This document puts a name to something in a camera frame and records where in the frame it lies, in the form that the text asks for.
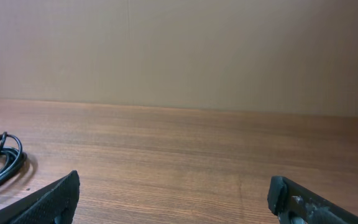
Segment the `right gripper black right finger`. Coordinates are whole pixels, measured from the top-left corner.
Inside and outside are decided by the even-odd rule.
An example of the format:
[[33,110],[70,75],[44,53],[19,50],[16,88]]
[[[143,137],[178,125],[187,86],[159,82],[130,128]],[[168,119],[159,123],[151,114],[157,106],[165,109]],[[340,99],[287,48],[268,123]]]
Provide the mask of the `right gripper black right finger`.
[[284,176],[271,178],[267,201],[280,224],[358,224],[358,216]]

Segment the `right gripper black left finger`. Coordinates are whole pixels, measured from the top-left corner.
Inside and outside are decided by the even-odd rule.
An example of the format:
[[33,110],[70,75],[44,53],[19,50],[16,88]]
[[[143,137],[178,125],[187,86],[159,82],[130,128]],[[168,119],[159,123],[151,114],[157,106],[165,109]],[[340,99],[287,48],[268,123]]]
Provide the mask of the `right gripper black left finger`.
[[80,196],[73,170],[61,179],[0,210],[0,224],[71,224]]

